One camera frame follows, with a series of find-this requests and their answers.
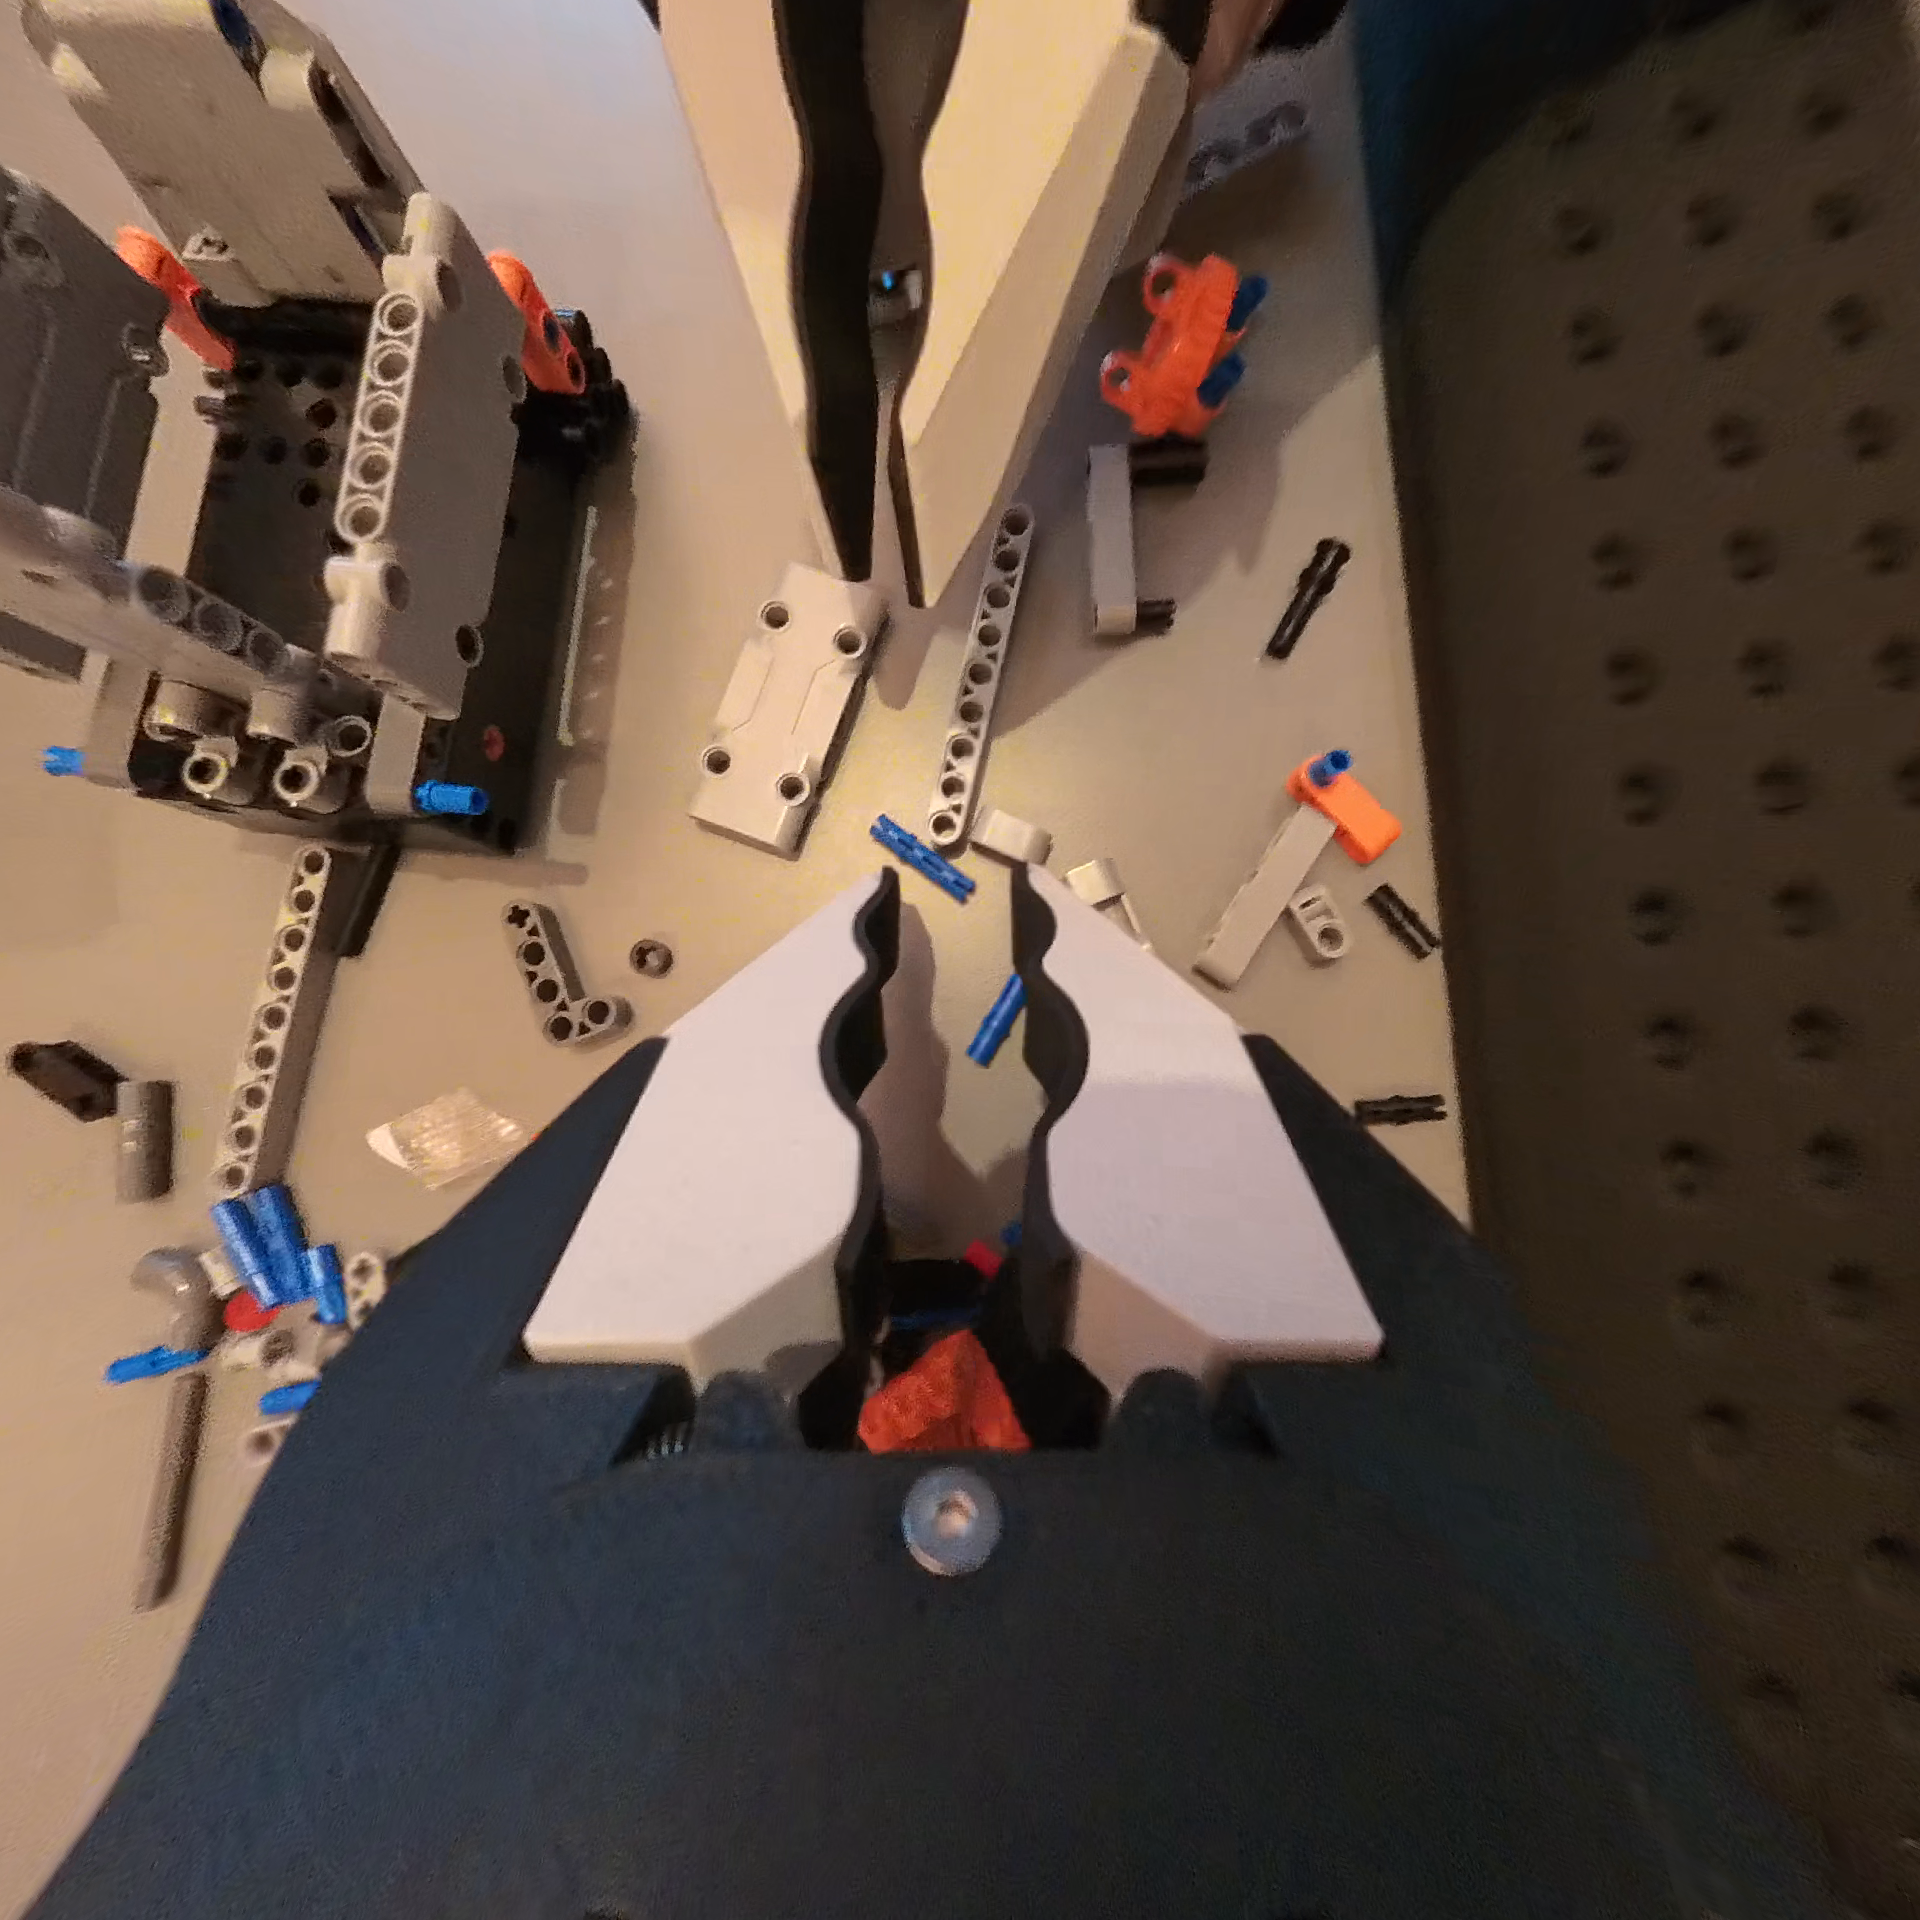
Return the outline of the dark grey axle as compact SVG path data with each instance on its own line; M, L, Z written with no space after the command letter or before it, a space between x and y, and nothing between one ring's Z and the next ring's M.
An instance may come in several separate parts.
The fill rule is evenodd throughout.
M148 1251L134 1261L133 1286L169 1307L165 1346L179 1355L165 1374L160 1451L142 1537L133 1606L165 1605L179 1579L184 1511L199 1462L208 1401L206 1359L223 1332L222 1307L199 1252L181 1246Z

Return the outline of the black connector piece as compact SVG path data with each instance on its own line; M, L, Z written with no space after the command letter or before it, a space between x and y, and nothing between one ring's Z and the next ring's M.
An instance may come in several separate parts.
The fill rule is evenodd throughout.
M117 1116L118 1087L127 1081L105 1058L73 1039L17 1043L7 1049L7 1069L79 1122Z

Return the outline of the grey axle connector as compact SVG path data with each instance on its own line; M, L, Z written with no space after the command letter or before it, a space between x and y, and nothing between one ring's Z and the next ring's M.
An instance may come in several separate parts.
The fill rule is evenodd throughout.
M126 1078L115 1087L115 1199L123 1206L166 1197L176 1187L176 1085Z

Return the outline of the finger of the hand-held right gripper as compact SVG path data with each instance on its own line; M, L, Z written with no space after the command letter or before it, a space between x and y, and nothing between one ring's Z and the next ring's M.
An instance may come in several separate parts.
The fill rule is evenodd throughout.
M655 29L749 299L822 553L872 575L881 159L860 2L660 2Z
M1195 5L888 6L925 295L888 420L903 575L932 607L1012 493L1193 102Z

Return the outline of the pile of plastic building pieces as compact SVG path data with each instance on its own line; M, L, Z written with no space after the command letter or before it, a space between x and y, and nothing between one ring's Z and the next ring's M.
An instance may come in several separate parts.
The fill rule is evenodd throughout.
M342 1254L331 1242L309 1239L284 1183L214 1203L209 1230L206 1249L160 1246L134 1261L129 1284L157 1298L165 1332L148 1348L109 1359L102 1378L249 1378L255 1417L239 1453L260 1473L315 1398L321 1374L381 1306L390 1269L383 1254Z

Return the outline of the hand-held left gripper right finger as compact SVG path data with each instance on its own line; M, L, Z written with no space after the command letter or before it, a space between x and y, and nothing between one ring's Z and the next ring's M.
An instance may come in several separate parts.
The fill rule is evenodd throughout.
M1009 889L1041 1111L1009 1259L1009 1403L1038 1450L1126 1395L1264 1365L1361 1366L1384 1330L1255 1039L1064 881Z

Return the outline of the long blue ribbed pin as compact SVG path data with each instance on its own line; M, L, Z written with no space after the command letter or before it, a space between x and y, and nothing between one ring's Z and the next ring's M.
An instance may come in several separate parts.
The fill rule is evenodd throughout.
M917 835L901 828L892 815L878 813L870 823L872 844L908 871L925 877L945 899L968 902L975 893L975 881L958 868L945 854L924 844Z

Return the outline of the black perforated panel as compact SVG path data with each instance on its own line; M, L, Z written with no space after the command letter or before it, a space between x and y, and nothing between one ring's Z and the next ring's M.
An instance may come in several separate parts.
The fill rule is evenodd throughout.
M1356 5L1471 1212L1916 1916L1916 5Z

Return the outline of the grey black robot model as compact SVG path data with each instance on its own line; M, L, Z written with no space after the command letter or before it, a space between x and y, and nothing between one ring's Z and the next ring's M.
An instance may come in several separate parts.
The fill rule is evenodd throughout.
M145 220L4 170L4 669L47 777L509 858L631 404L286 5L16 5Z

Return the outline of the grey beam with blue pins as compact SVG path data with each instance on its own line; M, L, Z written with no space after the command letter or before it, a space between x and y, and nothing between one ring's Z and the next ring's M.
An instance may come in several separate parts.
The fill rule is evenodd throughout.
M971 835L1033 538L1036 519L1021 501L1005 508L991 527L925 810L924 836L941 858L958 858Z

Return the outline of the orange gear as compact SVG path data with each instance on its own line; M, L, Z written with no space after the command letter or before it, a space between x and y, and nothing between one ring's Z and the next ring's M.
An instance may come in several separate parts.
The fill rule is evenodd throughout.
M1139 442L1199 442L1245 374L1241 338L1265 292L1265 277L1224 255L1155 254L1143 268L1145 337L1107 351L1100 398Z

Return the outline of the long grey beam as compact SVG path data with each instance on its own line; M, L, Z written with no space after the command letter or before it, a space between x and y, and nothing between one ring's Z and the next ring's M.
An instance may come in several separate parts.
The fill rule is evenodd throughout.
M304 1094L339 967L345 852L301 844L278 899L272 943L247 1018L206 1193L244 1197L284 1178L294 1155Z

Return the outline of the grey flat panel piece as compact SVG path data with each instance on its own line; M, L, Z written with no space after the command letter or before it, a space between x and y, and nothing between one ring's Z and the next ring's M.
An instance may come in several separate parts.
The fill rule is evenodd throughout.
M888 606L870 583L791 565L759 603L699 753L687 815L795 858L872 669Z

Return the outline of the black angled beam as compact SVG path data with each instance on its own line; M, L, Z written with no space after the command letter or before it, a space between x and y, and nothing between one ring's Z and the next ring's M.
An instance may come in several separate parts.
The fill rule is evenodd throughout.
M533 899L509 900L500 925L542 1039L558 1049L580 1049L612 1039L631 1026L632 1009L622 997L587 990L559 915L550 905Z

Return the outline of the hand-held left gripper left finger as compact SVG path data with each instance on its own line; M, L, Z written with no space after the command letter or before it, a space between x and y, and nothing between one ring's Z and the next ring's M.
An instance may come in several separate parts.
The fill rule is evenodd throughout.
M901 892L876 871L664 1029L523 1330L545 1363L753 1374L846 1450L881 1319L879 1148Z

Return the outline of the light grey connector pieces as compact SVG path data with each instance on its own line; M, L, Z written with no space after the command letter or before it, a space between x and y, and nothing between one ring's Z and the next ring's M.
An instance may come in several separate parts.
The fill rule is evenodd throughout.
M1045 858L1051 852L1051 835L1001 807L989 807L974 820L968 845L1008 866L1045 866ZM1136 947L1148 953L1155 951L1119 868L1110 860L1085 860L1061 871L1057 881L1083 905L1134 939Z

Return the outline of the grey frame with black pins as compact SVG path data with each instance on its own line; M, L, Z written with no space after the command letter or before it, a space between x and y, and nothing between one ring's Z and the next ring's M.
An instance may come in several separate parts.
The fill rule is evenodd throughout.
M1136 490L1195 490L1209 473L1209 446L1161 436L1088 449L1088 602L1093 635L1131 639L1168 634L1176 603L1141 596L1136 570Z

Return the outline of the orange blue connector piece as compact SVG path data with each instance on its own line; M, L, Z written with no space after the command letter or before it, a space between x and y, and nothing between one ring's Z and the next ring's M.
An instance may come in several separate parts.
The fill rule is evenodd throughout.
M1333 842L1357 866L1376 865L1403 835L1401 818L1356 777L1347 749L1300 762L1286 777L1286 793L1329 823Z

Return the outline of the short light grey beam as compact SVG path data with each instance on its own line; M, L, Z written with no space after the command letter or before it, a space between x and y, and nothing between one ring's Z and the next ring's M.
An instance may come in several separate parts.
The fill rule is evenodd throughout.
M1333 842L1329 815L1309 804L1296 807L1201 942L1190 972L1214 987L1235 990Z

